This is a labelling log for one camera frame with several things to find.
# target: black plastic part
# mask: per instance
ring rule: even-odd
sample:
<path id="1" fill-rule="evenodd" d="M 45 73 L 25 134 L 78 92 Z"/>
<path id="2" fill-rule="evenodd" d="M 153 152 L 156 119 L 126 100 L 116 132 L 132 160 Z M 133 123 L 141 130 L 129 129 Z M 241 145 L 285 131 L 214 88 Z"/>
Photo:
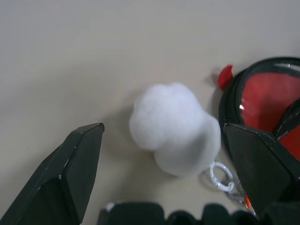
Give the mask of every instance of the black plastic part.
<path id="1" fill-rule="evenodd" d="M 223 206 L 208 204 L 202 219 L 181 210 L 165 220 L 163 208 L 156 203 L 128 202 L 102 210 L 97 225 L 299 225 L 299 212 L 299 203 L 276 203 L 258 220 L 249 212 L 237 211 L 230 215 Z"/>
<path id="2" fill-rule="evenodd" d="M 36 169 L 0 225 L 78 225 L 94 186 L 104 125 L 69 134 Z"/>
<path id="3" fill-rule="evenodd" d="M 258 215 L 273 202 L 300 200 L 300 162 L 270 133 L 244 125 L 224 128 L 240 183 Z"/>
<path id="4" fill-rule="evenodd" d="M 298 98 L 289 108 L 287 108 L 273 133 L 277 139 L 280 139 L 299 125 L 300 98 Z"/>

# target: red plastic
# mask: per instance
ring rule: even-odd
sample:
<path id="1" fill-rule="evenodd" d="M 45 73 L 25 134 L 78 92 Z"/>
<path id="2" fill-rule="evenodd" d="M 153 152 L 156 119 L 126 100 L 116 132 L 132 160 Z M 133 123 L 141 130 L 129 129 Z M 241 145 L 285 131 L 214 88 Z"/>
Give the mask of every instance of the red plastic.
<path id="1" fill-rule="evenodd" d="M 300 125 L 291 130 L 286 136 L 279 139 L 279 142 L 300 161 Z"/>
<path id="2" fill-rule="evenodd" d="M 233 80 L 232 65 L 226 66 L 220 73 L 217 80 L 218 86 L 225 91 L 230 82 Z"/>
<path id="3" fill-rule="evenodd" d="M 245 125 L 273 132 L 283 113 L 300 97 L 300 79 L 280 73 L 260 73 L 249 78 L 240 110 Z"/>

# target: beige surface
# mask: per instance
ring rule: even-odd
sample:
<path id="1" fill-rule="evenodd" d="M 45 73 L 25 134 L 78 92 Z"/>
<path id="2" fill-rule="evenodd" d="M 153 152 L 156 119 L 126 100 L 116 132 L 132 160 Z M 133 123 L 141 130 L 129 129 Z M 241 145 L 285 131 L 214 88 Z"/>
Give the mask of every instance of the beige surface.
<path id="1" fill-rule="evenodd" d="M 217 114 L 215 76 L 275 55 L 299 55 L 297 0 L 2 0 L 0 216 L 73 129 L 105 123 L 84 224 L 116 200 L 159 202 L 168 215 L 236 205 L 206 176 L 161 172 L 128 133 L 131 105 L 156 82 L 178 81 Z M 225 153 L 218 160 L 229 164 Z"/>

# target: red tab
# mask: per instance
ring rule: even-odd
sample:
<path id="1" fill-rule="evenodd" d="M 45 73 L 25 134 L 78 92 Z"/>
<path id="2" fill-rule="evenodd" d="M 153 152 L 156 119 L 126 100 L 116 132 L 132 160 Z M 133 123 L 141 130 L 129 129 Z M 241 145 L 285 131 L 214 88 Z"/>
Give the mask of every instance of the red tab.
<path id="1" fill-rule="evenodd" d="M 226 66 L 220 73 L 217 83 L 225 91 L 230 82 L 233 80 L 232 65 Z"/>

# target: white cotton ball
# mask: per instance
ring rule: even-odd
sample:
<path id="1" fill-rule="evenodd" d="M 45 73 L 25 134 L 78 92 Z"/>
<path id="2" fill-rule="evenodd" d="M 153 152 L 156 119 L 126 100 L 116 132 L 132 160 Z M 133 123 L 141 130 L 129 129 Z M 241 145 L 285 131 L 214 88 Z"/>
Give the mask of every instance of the white cotton ball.
<path id="1" fill-rule="evenodd" d="M 136 144 L 154 150 L 158 166 L 177 176 L 206 169 L 221 145 L 217 120 L 180 83 L 148 88 L 135 101 L 129 128 Z"/>

